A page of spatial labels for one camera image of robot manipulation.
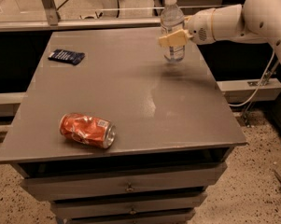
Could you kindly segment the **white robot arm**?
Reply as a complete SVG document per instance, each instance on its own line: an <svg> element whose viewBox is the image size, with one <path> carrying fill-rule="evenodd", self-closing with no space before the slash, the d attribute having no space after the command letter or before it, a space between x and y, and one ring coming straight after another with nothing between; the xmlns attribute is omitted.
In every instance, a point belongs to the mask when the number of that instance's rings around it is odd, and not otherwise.
<svg viewBox="0 0 281 224"><path fill-rule="evenodd" d="M269 44L281 64L281 0L245 0L242 5L209 8L182 18L183 25L159 38L164 47L228 40Z"/></svg>

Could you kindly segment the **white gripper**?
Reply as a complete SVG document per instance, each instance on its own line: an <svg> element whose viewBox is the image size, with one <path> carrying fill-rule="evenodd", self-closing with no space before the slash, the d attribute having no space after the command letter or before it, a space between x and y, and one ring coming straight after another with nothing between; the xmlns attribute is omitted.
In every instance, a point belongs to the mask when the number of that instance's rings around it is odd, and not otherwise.
<svg viewBox="0 0 281 224"><path fill-rule="evenodd" d="M189 40L197 45L212 44L215 38L212 32L212 17L215 9L201 10L194 15L184 17L188 30L179 29L171 34L161 36L159 45L165 47L185 46Z"/></svg>

